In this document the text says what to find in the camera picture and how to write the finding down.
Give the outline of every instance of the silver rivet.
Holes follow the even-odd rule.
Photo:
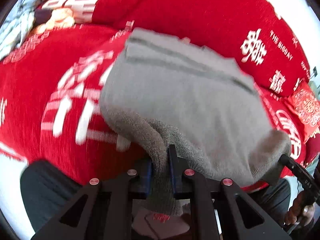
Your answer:
[[[99,179],[97,179],[97,178],[90,179],[91,185],[97,185],[98,183],[99,183]]]
[[[226,186],[231,186],[233,181],[231,179],[226,178],[222,181],[222,183]]]
[[[187,176],[192,176],[195,174],[195,171],[193,169],[187,169],[184,171],[184,174],[186,174]]]
[[[131,170],[127,171],[127,174],[130,175],[130,176],[134,176],[134,175],[137,174],[137,171],[135,169],[131,169]]]

